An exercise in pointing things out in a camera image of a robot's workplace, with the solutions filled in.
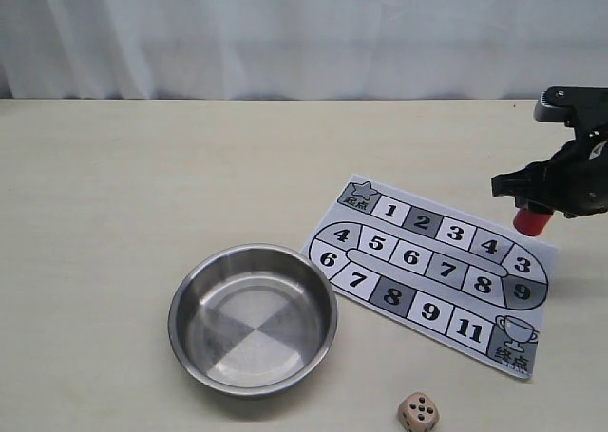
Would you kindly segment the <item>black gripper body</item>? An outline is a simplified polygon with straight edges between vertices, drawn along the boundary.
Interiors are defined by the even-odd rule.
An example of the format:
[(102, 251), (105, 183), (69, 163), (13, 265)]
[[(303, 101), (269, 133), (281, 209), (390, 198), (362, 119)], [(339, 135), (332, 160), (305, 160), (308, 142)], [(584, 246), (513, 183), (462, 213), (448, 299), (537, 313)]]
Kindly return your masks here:
[(537, 213), (575, 218), (607, 212), (607, 139), (568, 141), (539, 168)]

